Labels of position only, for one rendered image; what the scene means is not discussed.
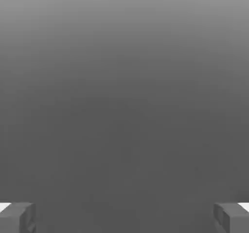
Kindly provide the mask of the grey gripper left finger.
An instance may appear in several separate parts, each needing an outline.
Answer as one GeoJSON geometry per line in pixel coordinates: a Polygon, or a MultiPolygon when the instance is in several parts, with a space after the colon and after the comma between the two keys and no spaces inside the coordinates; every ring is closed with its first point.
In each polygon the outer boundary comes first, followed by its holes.
{"type": "Polygon", "coordinates": [[[36,205],[0,202],[0,233],[36,233],[36,205]]]}

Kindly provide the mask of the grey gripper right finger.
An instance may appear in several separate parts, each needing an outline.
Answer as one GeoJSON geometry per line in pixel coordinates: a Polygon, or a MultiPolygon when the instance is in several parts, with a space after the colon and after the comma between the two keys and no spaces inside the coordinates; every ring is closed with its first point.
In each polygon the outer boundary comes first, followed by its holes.
{"type": "Polygon", "coordinates": [[[249,233],[249,202],[215,203],[216,233],[249,233]]]}

